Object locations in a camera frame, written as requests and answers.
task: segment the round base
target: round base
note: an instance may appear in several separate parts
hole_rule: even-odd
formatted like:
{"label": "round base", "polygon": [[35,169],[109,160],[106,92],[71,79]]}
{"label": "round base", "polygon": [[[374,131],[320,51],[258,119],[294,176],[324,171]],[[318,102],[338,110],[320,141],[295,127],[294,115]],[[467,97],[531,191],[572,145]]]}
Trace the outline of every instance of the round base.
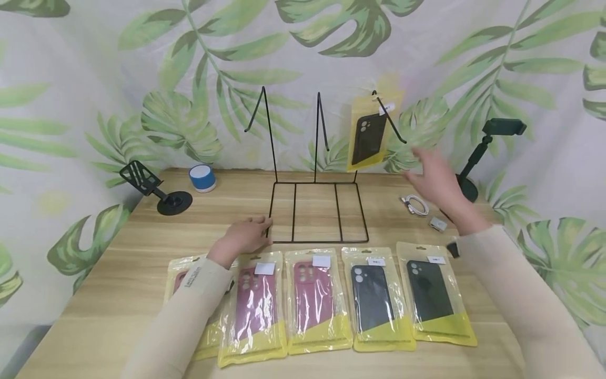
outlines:
{"label": "round base", "polygon": [[471,201],[475,203],[478,199],[478,188],[467,178],[463,179],[463,181],[459,182],[459,187],[461,188],[461,192],[463,195]]}
{"label": "round base", "polygon": [[158,201],[158,213],[165,216],[174,216],[189,208],[193,198],[185,191],[177,191],[168,194],[166,202]]}

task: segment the phone holder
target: phone holder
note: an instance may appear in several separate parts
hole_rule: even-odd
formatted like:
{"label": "phone holder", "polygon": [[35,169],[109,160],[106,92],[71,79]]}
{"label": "phone holder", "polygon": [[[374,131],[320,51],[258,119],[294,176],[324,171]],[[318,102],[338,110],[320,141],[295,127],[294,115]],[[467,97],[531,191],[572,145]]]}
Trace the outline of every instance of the phone holder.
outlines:
{"label": "phone holder", "polygon": [[486,135],[482,138],[482,142],[476,147],[476,150],[471,153],[471,156],[463,168],[463,171],[456,176],[457,181],[459,182],[459,187],[461,188],[461,192],[463,192],[463,195],[465,195],[469,201],[474,203],[478,199],[478,188],[469,179],[467,179],[467,175],[469,175],[469,172],[473,166],[478,164],[488,149],[488,144],[490,144],[493,140],[492,136],[522,135],[525,130],[526,124],[519,119],[491,118],[486,121],[484,128],[482,128],[482,131],[486,133]]}
{"label": "phone holder", "polygon": [[156,207],[158,213],[165,216],[174,216],[182,213],[191,205],[193,198],[185,191],[171,192],[168,195],[158,186],[162,184],[160,178],[149,171],[139,161],[132,161],[120,170],[120,176],[145,196],[152,193],[160,198]]}

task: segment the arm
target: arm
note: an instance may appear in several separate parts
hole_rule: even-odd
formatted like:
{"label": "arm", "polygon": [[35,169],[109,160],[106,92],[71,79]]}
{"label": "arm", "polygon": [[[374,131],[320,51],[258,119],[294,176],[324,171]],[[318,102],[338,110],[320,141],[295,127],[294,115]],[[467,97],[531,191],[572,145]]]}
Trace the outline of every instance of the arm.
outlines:
{"label": "arm", "polygon": [[177,292],[162,308],[129,357],[123,379],[181,379],[204,327],[231,282],[229,268],[238,255],[271,240],[261,217],[235,223],[204,259],[191,267]]}
{"label": "arm", "polygon": [[472,268],[513,331],[528,378],[606,378],[595,354],[560,299],[536,273],[501,226],[467,201],[448,164],[414,149],[423,175],[404,173],[415,189],[454,222],[462,259]]}

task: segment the white label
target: white label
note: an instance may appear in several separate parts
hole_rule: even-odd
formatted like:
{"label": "white label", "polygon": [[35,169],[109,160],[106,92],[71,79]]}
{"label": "white label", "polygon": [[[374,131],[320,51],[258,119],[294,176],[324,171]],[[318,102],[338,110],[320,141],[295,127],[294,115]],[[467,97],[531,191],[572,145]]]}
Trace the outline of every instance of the white label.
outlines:
{"label": "white label", "polygon": [[385,260],[383,258],[368,258],[367,259],[369,266],[384,266]]}
{"label": "white label", "polygon": [[330,255],[314,255],[311,261],[313,267],[330,268]]}
{"label": "white label", "polygon": [[431,263],[446,264],[444,257],[427,257],[427,260]]}
{"label": "white label", "polygon": [[255,266],[255,275],[273,275],[273,271],[276,269],[274,262],[269,263],[257,263]]}
{"label": "white label", "polygon": [[[394,110],[396,108],[396,104],[393,104],[392,102],[389,104],[383,104],[385,106],[385,109],[387,109],[387,112],[391,112],[392,110]],[[383,112],[383,107],[381,107],[381,105],[379,105],[379,116],[384,115],[385,112]]]}

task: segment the phone case package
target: phone case package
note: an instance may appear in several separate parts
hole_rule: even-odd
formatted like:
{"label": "phone case package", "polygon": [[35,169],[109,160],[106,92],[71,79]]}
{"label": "phone case package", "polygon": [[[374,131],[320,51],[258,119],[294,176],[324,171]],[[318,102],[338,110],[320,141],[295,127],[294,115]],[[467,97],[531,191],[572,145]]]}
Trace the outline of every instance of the phone case package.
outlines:
{"label": "phone case package", "polygon": [[221,317],[219,367],[285,358],[282,253],[241,255],[234,281]]}
{"label": "phone case package", "polygon": [[288,353],[350,349],[347,303],[334,249],[284,254],[288,283]]}
{"label": "phone case package", "polygon": [[[168,264],[168,280],[166,282],[166,290],[164,292],[164,304],[173,296],[181,285],[181,281],[187,275],[187,271],[194,265],[197,260],[204,258],[206,255],[198,257],[185,257],[172,260]],[[235,270],[236,263],[232,265],[231,271]],[[213,314],[210,316],[206,323],[206,328],[202,333],[200,342],[196,347],[191,360],[199,361],[206,358],[216,357],[219,353],[219,345],[223,337],[223,331],[221,330],[221,314],[227,304],[228,295],[223,296],[219,306],[215,309]]]}
{"label": "phone case package", "polygon": [[348,172],[379,164],[387,153],[391,124],[377,97],[398,126],[402,92],[379,92],[377,95],[354,98],[351,105]]}
{"label": "phone case package", "polygon": [[353,349],[359,352],[414,351],[410,317],[404,293],[388,247],[344,247]]}
{"label": "phone case package", "polygon": [[446,248],[398,242],[396,249],[415,339],[477,346]]}

